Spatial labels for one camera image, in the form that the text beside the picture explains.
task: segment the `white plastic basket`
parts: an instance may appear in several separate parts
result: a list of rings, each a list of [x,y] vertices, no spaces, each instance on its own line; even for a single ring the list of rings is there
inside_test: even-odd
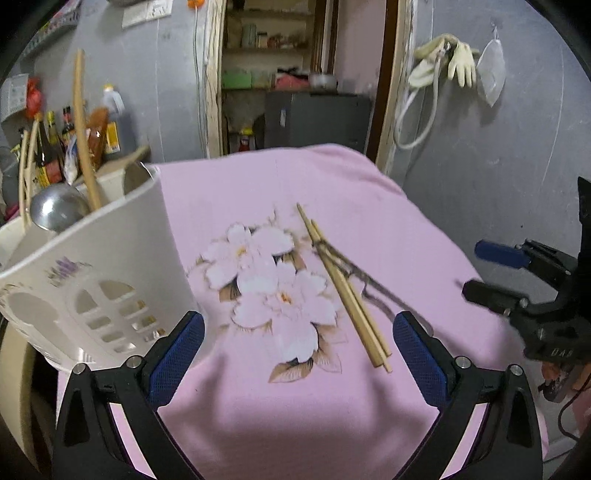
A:
[[[99,178],[104,206],[0,272],[0,312],[56,368],[117,367],[145,355],[199,307],[181,265],[160,171],[127,196],[123,171]],[[0,262],[22,239],[0,229]]]

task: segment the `shelf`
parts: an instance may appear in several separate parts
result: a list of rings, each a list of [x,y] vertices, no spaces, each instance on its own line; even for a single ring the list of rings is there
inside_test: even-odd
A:
[[[281,20],[310,20],[314,14],[301,14],[296,12],[282,12],[280,10],[227,10],[229,17],[238,18],[279,18]]]
[[[306,55],[309,48],[224,48],[224,54]]]
[[[270,92],[272,89],[271,87],[249,87],[249,88],[223,88],[223,92]]]

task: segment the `gray wall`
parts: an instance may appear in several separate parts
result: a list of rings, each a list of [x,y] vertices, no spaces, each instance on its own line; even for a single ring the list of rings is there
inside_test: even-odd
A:
[[[485,280],[546,300],[553,291],[531,274],[476,260],[473,248],[481,238],[509,245],[532,238],[578,253],[576,180],[591,179],[591,83],[525,0],[418,0],[417,45],[450,32],[482,50],[493,25],[507,68],[498,103],[490,108],[474,90],[442,80],[431,135],[411,153],[394,154],[391,176]],[[421,105],[415,107],[418,116]],[[556,408],[546,403],[545,409],[556,439]]]
[[[105,0],[83,0],[81,8],[77,29],[34,61],[47,109],[59,115],[58,124],[62,107],[72,102],[74,56],[83,48],[89,112],[100,103],[102,86],[113,83],[133,110],[138,141],[149,143],[152,161],[203,158],[193,60],[194,11],[177,0],[172,16],[123,30],[122,8]],[[198,12],[200,57],[207,9]],[[12,131],[5,133],[9,140],[15,136]]]

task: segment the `green container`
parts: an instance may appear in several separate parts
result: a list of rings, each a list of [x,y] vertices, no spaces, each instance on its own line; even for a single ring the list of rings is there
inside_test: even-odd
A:
[[[252,73],[241,71],[223,72],[222,88],[226,90],[246,89],[252,87]]]

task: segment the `pot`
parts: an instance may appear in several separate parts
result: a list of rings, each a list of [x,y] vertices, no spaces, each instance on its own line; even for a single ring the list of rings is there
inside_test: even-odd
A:
[[[330,92],[335,92],[338,84],[336,77],[328,73],[310,73],[308,81],[312,90],[328,90]]]

